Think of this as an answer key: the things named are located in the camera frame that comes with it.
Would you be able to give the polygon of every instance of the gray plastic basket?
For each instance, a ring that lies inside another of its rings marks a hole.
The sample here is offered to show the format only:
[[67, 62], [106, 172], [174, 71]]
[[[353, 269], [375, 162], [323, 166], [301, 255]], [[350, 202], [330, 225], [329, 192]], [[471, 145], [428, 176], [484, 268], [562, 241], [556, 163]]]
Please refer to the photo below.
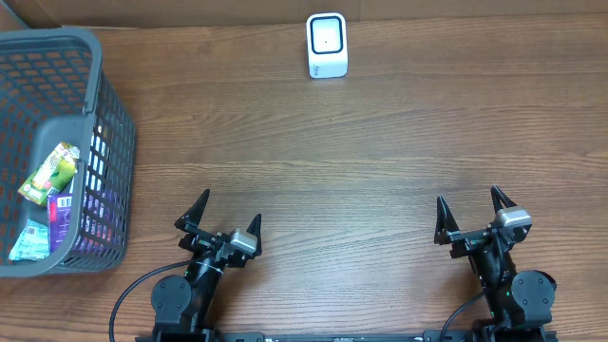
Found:
[[[47, 209], [17, 193], [59, 142], [81, 150], [69, 232], [39, 261], [10, 261], [27, 219]], [[102, 49], [85, 29], [0, 33], [0, 277], [99, 272], [126, 248], [135, 126], [102, 71]]]

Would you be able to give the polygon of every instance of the wood grain surface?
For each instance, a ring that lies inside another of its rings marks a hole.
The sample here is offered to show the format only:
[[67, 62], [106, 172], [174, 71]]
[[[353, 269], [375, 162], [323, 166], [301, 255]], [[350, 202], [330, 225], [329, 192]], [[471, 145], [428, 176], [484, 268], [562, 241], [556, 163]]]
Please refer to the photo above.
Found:
[[[2, 279], [1, 341], [106, 341], [124, 288], [189, 257], [173, 222], [206, 187], [205, 229], [263, 215], [264, 255], [220, 284], [224, 331], [440, 328], [479, 285], [432, 243], [436, 197], [479, 229], [494, 183], [534, 220], [518, 270], [559, 283], [549, 328], [608, 340], [608, 15], [352, 23], [349, 74], [328, 81], [307, 74], [303, 25], [98, 35], [139, 130], [127, 256]], [[120, 341], [151, 331], [154, 283], [121, 307]]]

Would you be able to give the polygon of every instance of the purple package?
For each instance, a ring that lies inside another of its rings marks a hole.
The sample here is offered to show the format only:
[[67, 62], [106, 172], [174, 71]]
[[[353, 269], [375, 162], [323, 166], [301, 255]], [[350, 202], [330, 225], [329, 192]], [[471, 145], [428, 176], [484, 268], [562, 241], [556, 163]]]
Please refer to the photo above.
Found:
[[48, 197], [48, 242], [51, 253], [55, 252], [66, 239], [69, 231], [71, 205], [71, 194], [58, 194]]
[[[117, 200], [115, 199], [116, 197], [106, 196], [106, 192], [103, 192], [102, 196], [103, 198], [108, 198], [110, 200]], [[111, 218], [113, 217], [113, 215], [110, 215], [110, 210], [104, 210], [105, 206], [103, 203], [101, 203], [98, 199], [94, 199], [90, 195], [88, 199], [89, 201], [87, 204], [87, 208], [89, 210], [92, 209], [92, 214], [99, 215], [100, 217], [107, 219], [110, 222], [112, 221]], [[48, 239], [51, 253], [56, 251], [61, 245], [61, 243], [66, 239], [67, 232], [69, 231], [71, 203], [71, 194], [51, 195], [48, 198]], [[86, 219], [84, 219], [83, 224], [86, 232], [95, 234], [97, 238], [100, 238], [102, 240], [106, 240], [108, 242], [112, 241], [112, 230], [107, 229], [107, 227], [105, 225], [102, 225], [101, 222], [97, 224], [94, 218], [86, 216]], [[79, 246], [78, 250], [80, 250], [81, 252], [95, 252], [104, 248], [103, 244], [92, 240], [89, 241], [89, 238], [87, 237], [83, 238], [82, 243], [80, 243], [80, 238], [77, 239], [74, 248], [76, 248], [76, 246]]]

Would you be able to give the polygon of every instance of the robotic arm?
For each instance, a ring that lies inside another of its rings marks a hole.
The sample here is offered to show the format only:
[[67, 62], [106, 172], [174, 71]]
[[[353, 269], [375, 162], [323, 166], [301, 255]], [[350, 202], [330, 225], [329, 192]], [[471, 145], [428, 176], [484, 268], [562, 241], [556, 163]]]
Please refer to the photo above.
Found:
[[235, 229], [229, 235], [213, 236], [199, 229], [209, 192], [205, 190], [175, 222], [176, 228], [186, 233], [179, 246], [192, 252], [192, 262], [184, 276], [169, 275], [154, 286], [151, 302], [156, 318], [152, 336], [138, 337], [136, 341], [218, 341], [206, 316], [224, 269], [245, 267], [248, 260], [262, 254], [262, 215], [257, 215], [246, 231]]
[[545, 342], [556, 281], [545, 272], [517, 273], [509, 251], [527, 237], [530, 215], [498, 186], [491, 189], [494, 220], [485, 229], [461, 233], [443, 197], [437, 199], [435, 243], [451, 244], [452, 258], [468, 257], [480, 279], [491, 319], [473, 323], [467, 341]]

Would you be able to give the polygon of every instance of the black cable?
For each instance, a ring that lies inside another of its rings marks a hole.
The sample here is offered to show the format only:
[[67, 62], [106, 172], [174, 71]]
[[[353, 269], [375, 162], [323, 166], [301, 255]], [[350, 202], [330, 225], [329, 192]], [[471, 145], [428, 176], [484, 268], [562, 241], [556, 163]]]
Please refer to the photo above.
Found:
[[456, 311], [447, 319], [446, 324], [444, 324], [444, 327], [441, 329], [441, 333], [439, 334], [439, 342], [444, 342], [444, 338], [446, 337], [446, 333], [447, 333], [447, 328], [452, 323], [454, 318], [456, 318], [457, 315], [459, 315], [461, 312], [466, 310], [466, 308], [471, 306], [473, 303], [478, 301], [483, 296], [484, 296], [483, 292], [476, 294], [475, 296], [470, 298], [465, 304], [461, 305], [460, 308], [456, 309]]
[[501, 231], [496, 231], [496, 235], [494, 236], [494, 243], [496, 243], [496, 247], [498, 248], [498, 259], [499, 259], [499, 276], [498, 276], [498, 281], [496, 282], [496, 288], [498, 288], [499, 286], [501, 286], [501, 282], [503, 282], [503, 276], [504, 276], [504, 256], [503, 256], [503, 246], [501, 246], [501, 238], [502, 238], [502, 234]]
[[154, 271], [151, 271], [145, 275], [142, 275], [139, 279], [135, 280], [131, 285], [129, 285], [129, 287], [127, 287], [126, 290], [124, 290], [123, 294], [121, 294], [121, 296], [118, 298], [118, 300], [116, 301], [116, 304], [114, 304], [114, 309], [112, 310], [112, 315], [110, 316], [109, 332], [108, 332], [109, 336], [110, 336], [110, 342], [115, 342], [115, 340], [114, 340], [114, 321], [116, 320], [116, 313], [118, 312], [118, 308], [121, 307], [121, 304], [123, 303], [124, 299], [129, 295], [129, 293], [131, 291], [133, 291], [133, 289], [135, 289], [138, 285], [143, 283], [146, 279], [148, 279], [151, 276], [155, 276], [159, 273], [162, 273], [164, 271], [169, 271], [174, 268], [178, 268], [181, 266], [186, 266], [186, 265], [190, 265], [193, 263], [203, 261], [212, 254], [213, 254], [213, 252], [209, 252], [209, 253], [205, 254], [204, 256], [197, 257], [195, 259], [176, 262], [171, 265], [166, 265], [166, 266], [160, 267]]

